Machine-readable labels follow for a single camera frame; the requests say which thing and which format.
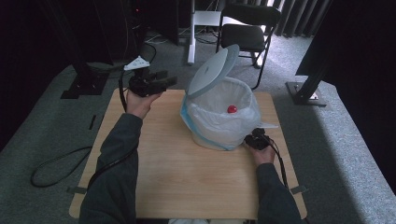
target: black chair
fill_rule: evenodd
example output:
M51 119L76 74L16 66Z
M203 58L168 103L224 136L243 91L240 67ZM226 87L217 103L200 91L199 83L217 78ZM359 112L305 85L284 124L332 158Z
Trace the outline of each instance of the black chair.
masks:
M235 19L244 24L223 24L224 17ZM219 51L220 45L222 48L226 48L237 44L240 51L251 52L252 55L239 55L239 57L253 58L253 65L257 65L257 60L265 51L259 79L256 86L251 88L253 90L260 85L262 70L271 44L271 36L279 19L280 11L275 7L230 4L221 11L216 52Z

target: hand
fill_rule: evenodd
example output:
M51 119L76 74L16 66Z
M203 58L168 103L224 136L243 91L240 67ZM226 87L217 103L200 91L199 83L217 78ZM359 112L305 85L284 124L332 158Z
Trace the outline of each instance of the hand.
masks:
M140 97L128 90L126 95L126 113L144 119L151 109L152 102L158 99L162 94L161 92L146 97Z
M253 155L257 166L263 163L274 163L275 151L271 146L268 146L263 150L257 150L253 147L248 147L248 150L250 150L251 154Z

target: gray carpet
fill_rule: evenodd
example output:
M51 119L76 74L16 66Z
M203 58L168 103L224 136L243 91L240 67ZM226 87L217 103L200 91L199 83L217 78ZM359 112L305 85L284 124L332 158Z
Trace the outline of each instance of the gray carpet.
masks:
M202 38L214 40L213 36ZM157 54L150 70L164 69L177 76L178 83L171 89L185 89L195 71L215 52L215 46L197 42L195 64L187 65L188 39L180 42L179 46L170 42L152 44ZM303 194L308 219L310 223L395 223L396 198L336 88L324 82L319 85L328 103L324 108L295 105L289 97L285 82L305 80L295 72L310 42L309 38L275 36L262 84L256 90L270 92L274 98L297 178L308 188ZM143 51L143 56L153 55L151 47ZM240 58L229 77L253 86L258 73L250 66L250 59ZM68 215L73 195L66 190L77 185L85 162L53 187L34 188L30 176L41 162L93 144L119 74L110 74L102 95L80 96L77 100L60 99L76 75L72 66L53 79L0 154L0 223L78 222ZM92 116L97 119L90 127ZM84 153L46 167L37 174L37 180L48 183L66 174Z

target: chair backrest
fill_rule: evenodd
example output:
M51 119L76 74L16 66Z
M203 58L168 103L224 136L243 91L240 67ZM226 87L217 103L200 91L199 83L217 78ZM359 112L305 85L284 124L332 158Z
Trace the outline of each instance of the chair backrest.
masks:
M220 25L223 17L230 17L249 25L275 27L280 20L280 11L275 7L230 4L221 11Z

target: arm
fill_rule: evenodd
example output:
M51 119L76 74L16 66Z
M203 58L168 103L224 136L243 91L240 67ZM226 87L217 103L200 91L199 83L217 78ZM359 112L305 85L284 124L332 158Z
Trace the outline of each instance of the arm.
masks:
M135 223L138 145L143 118L160 94L140 98L128 91L127 111L101 147L96 170L133 152L125 161L104 171L92 183L80 208L79 223Z
M259 224L301 223L297 204L280 182L274 166L275 152L271 147L263 150L249 148L257 165L259 186Z

